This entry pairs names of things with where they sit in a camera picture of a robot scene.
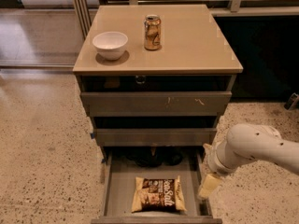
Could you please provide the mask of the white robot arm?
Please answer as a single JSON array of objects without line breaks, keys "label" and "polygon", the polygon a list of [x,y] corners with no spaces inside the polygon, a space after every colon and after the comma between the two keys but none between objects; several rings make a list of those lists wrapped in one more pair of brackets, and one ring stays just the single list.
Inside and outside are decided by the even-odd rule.
[{"label": "white robot arm", "polygon": [[272,126],[236,124],[223,141],[204,144],[204,149],[204,173],[198,189],[201,199],[207,199],[225,176],[255,161],[269,161],[299,174],[299,144],[283,139]]}]

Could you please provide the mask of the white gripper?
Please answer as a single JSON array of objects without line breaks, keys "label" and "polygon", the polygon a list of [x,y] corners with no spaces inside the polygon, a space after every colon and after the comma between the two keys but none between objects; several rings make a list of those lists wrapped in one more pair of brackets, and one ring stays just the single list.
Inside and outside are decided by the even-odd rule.
[{"label": "white gripper", "polygon": [[237,156],[226,140],[215,146],[204,143],[203,148],[206,153],[207,167],[215,173],[205,174],[198,189],[198,197],[207,199],[221,183],[222,178],[219,175],[229,175],[237,169]]}]

